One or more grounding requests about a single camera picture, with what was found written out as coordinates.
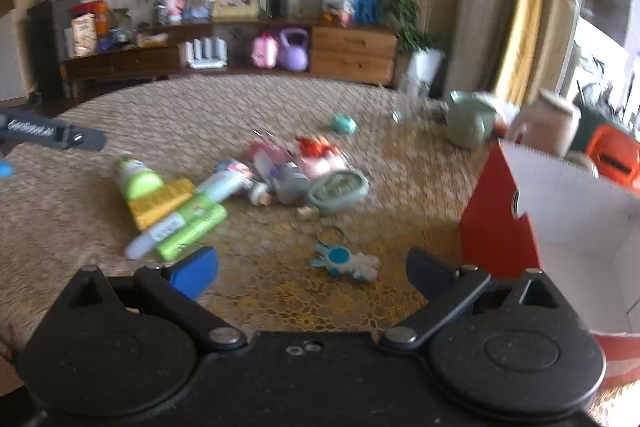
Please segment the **yellow box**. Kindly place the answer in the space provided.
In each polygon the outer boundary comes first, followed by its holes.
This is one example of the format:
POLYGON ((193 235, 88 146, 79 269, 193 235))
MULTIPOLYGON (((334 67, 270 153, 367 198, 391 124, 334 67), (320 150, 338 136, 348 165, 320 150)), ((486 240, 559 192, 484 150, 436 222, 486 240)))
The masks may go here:
POLYGON ((180 178, 167 182, 150 194, 128 200, 127 205, 137 229, 144 231, 160 221, 186 202, 194 190, 195 185, 190 180, 180 178))

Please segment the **white green bunny tube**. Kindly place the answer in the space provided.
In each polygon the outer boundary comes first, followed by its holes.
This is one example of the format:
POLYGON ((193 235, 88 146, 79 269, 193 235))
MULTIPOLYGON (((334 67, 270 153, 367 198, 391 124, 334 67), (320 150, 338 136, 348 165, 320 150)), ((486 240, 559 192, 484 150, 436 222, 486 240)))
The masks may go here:
POLYGON ((250 169, 237 161, 229 164, 226 169, 216 171, 196 188, 186 202, 134 239, 125 248, 126 258, 137 260, 156 251, 157 245, 163 239, 167 239, 192 219, 200 217, 206 210, 221 205, 227 198, 246 187, 251 177, 250 169))

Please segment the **blue white astronaut keychain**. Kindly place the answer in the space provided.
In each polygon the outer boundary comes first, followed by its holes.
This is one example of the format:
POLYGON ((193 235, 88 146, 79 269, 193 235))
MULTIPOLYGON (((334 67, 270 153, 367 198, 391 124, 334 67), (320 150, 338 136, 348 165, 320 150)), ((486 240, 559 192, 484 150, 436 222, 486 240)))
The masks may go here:
POLYGON ((311 260, 314 268, 325 269, 326 272, 337 275, 349 275, 355 281, 373 283, 378 279, 380 259, 363 253, 352 253, 342 245, 316 246, 317 257, 311 260))

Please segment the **green lid toothpick jar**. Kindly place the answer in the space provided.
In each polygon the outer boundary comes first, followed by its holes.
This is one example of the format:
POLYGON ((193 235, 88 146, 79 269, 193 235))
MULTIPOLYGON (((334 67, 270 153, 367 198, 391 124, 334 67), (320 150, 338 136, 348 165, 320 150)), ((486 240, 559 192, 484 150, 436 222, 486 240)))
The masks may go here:
POLYGON ((164 180, 144 162, 129 156, 115 160, 114 179, 126 200, 140 199, 165 185, 164 180))

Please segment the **clear bottle silver cap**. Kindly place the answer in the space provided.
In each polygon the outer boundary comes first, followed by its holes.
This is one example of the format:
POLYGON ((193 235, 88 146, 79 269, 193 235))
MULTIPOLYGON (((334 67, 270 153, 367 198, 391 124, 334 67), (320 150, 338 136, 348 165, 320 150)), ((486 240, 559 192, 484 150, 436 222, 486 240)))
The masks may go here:
POLYGON ((256 172, 269 185, 281 204, 294 204, 307 194, 310 180, 284 147, 257 142, 250 149, 250 158, 256 172))

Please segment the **pink heart shaped box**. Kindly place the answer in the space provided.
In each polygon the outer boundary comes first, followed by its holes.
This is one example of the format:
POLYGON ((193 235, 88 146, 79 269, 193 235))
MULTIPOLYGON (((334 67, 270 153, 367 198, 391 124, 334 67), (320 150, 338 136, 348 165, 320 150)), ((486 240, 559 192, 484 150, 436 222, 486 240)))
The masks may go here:
POLYGON ((319 157, 297 155, 294 157, 294 162, 309 180, 321 178, 332 171, 348 168, 347 162, 341 154, 331 152, 319 157))

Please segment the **red orange toy figure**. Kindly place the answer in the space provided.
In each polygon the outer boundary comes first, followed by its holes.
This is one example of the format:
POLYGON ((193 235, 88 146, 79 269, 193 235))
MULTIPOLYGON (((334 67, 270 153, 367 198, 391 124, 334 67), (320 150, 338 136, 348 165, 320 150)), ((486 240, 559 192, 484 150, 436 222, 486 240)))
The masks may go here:
POLYGON ((296 136, 299 155, 308 158, 340 156, 341 150, 323 136, 296 136))

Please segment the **red white cardboard box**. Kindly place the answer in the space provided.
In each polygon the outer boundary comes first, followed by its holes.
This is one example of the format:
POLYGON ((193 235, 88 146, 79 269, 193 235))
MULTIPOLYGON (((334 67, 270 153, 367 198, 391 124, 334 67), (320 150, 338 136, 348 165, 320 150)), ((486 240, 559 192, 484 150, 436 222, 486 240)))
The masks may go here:
POLYGON ((569 162, 500 141, 460 221, 462 257, 493 277, 546 272, 606 356, 605 386, 639 378, 639 199, 569 162))

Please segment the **green ceramic mug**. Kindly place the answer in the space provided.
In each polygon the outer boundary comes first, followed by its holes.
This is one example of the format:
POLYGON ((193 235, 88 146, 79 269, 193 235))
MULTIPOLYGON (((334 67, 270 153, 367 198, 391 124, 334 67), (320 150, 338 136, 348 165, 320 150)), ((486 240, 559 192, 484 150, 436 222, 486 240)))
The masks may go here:
POLYGON ((496 110, 474 93, 452 91, 446 116, 447 140, 465 150, 475 150, 491 136, 496 117, 496 110))

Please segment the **clear drinking glass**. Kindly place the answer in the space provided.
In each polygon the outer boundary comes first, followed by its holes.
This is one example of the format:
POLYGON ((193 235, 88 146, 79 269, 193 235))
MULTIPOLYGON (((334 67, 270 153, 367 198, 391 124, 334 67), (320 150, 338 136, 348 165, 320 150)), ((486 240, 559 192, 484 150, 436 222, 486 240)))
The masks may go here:
POLYGON ((416 120, 422 112, 423 102, 428 98, 430 89, 431 83, 427 80, 416 75, 402 75, 397 83, 393 120, 398 124, 416 120))

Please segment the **white wifi router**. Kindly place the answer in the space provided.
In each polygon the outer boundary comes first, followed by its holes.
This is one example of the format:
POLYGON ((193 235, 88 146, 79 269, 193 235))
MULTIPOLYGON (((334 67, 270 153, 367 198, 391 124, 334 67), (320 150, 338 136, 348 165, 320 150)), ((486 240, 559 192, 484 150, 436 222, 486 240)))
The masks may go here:
POLYGON ((190 69, 225 69, 228 65, 227 43, 218 37, 187 41, 184 52, 190 69))

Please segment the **yellow curtain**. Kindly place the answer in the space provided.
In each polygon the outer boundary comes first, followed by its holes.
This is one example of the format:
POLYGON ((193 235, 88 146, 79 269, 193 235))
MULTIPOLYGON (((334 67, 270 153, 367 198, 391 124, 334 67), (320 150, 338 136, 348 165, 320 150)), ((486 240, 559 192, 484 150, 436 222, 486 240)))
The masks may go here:
POLYGON ((521 105, 525 100, 543 3, 544 0, 514 0, 506 46, 494 86, 494 95, 503 101, 521 105))

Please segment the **wooden media sideboard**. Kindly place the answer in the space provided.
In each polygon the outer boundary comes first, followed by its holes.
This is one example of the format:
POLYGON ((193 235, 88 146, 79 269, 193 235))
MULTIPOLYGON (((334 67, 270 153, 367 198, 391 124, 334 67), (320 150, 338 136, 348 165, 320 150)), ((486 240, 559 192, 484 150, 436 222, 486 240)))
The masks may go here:
POLYGON ((138 35, 160 37, 160 45, 110 51, 72 58, 60 65, 62 78, 69 82, 98 79, 162 78, 196 72, 188 64, 195 52, 188 43, 217 37, 227 45, 227 65, 204 67, 203 74, 255 74, 252 63, 254 40, 269 34, 277 37, 288 28, 306 31, 308 38, 292 36, 288 41, 305 48, 308 65, 302 76, 337 79, 390 86, 393 83, 398 39, 381 26, 343 27, 325 20, 212 20, 164 27, 151 27, 138 35))

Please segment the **black speaker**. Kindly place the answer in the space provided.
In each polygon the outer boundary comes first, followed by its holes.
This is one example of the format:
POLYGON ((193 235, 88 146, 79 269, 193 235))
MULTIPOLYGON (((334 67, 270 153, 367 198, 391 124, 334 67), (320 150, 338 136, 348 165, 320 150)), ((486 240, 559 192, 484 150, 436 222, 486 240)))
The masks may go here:
POLYGON ((286 20, 290 15, 290 0, 269 0, 269 7, 274 20, 286 20))

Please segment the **picture frame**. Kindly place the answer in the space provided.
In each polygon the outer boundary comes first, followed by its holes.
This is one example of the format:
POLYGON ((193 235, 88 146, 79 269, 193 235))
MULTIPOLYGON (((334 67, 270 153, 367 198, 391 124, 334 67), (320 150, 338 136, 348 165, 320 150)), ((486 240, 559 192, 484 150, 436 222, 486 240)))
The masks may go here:
POLYGON ((212 17, 217 18, 249 18, 257 20, 260 13, 258 0, 216 0, 213 4, 212 17))

